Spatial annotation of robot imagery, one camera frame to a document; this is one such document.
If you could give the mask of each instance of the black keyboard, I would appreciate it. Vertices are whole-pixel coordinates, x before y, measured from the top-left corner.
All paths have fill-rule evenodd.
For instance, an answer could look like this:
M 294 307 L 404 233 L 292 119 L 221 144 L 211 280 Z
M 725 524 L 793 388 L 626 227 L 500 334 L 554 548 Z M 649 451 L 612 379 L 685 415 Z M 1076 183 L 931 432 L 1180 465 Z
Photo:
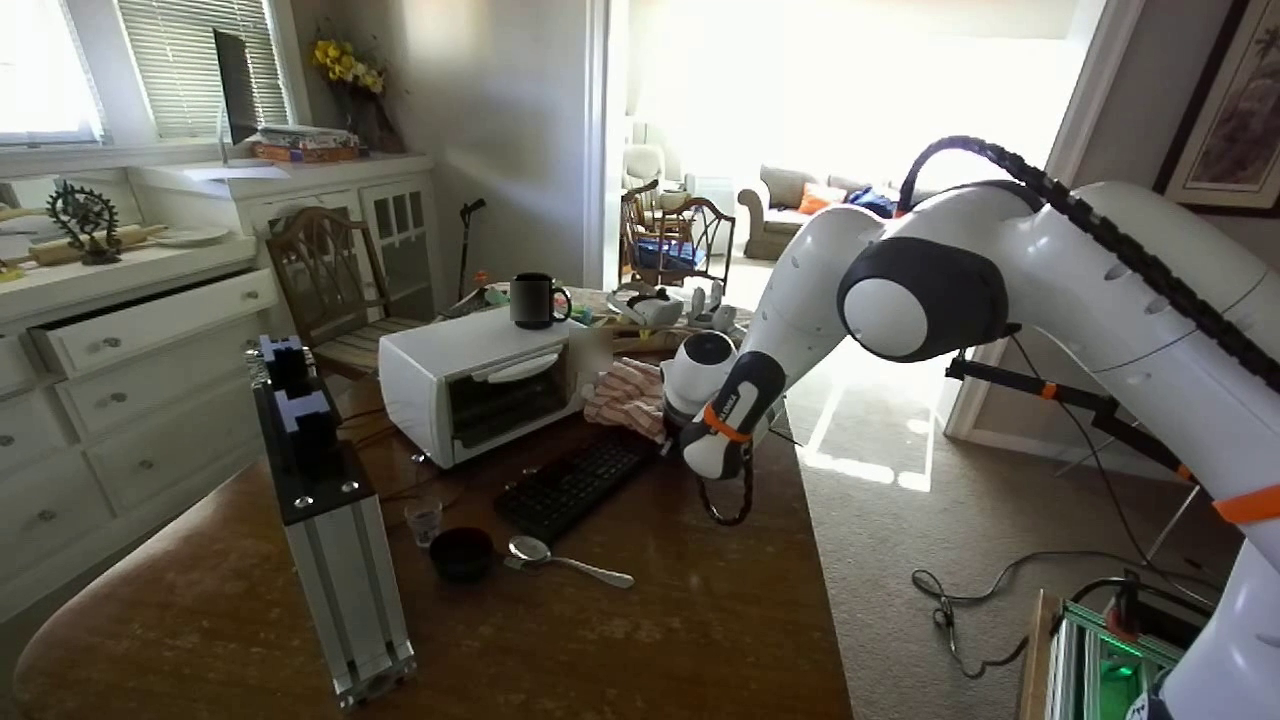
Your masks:
M 599 507 L 617 489 L 624 489 L 639 466 L 649 466 L 655 451 L 660 447 L 644 436 L 612 432 L 536 466 L 520 483 L 505 489 L 493 504 L 514 532 L 551 545 L 592 507 Z

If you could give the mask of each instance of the wooden countertop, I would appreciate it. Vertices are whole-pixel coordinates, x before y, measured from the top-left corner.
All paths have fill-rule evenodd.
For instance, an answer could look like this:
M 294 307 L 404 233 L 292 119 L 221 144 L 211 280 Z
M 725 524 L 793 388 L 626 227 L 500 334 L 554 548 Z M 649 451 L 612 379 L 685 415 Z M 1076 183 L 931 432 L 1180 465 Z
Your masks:
M 446 493 L 446 524 L 506 529 L 493 496 L 599 429 L 551 422 L 453 473 L 363 438 L 415 644 L 415 675 L 363 715 L 846 715 L 846 690 L 794 456 L 762 436 L 755 507 L 705 516 L 692 475 L 653 465 L 559 553 L 624 567 L 617 592 L 567 567 L 443 583 L 413 548 L 404 500 Z M 27 715 L 339 715 L 254 465 L 65 604 L 17 664 Z

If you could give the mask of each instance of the silver spoon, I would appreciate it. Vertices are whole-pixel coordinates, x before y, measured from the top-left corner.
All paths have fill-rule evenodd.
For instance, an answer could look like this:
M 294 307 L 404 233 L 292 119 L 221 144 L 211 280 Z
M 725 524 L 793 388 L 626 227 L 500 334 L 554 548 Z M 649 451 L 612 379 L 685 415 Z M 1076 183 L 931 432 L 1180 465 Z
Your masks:
M 586 572 L 586 574 L 596 574 L 599 583 L 612 583 L 612 587 L 632 587 L 636 583 L 636 574 L 626 574 L 626 572 L 585 563 L 585 558 L 573 558 L 573 555 L 554 555 L 536 537 L 510 537 L 506 538 L 506 555 L 514 555 L 520 563 L 562 563 L 562 567 Z

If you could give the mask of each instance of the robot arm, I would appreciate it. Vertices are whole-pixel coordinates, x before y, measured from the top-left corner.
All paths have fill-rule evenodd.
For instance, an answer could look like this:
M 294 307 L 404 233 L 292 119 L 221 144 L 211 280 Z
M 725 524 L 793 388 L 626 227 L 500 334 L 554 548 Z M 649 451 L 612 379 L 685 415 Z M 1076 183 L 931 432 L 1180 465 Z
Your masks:
M 685 465 L 736 475 L 758 415 L 845 334 L 882 358 L 922 358 L 1033 322 L 1142 421 L 1247 538 L 1151 711 L 1280 715 L 1269 687 L 1280 675 L 1274 270 L 1142 187 L 1068 191 L 1004 148 L 936 148 L 983 151 L 1016 183 L 953 187 L 889 223 L 826 209 L 801 227 L 729 379 L 678 436 Z

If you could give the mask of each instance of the picture frame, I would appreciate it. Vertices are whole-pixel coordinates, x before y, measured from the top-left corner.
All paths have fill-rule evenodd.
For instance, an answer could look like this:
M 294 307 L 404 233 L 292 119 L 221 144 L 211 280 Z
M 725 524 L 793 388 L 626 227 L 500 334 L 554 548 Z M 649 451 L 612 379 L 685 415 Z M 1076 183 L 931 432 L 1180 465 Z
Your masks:
M 1157 191 L 1195 210 L 1274 210 L 1280 0 L 1232 2 Z

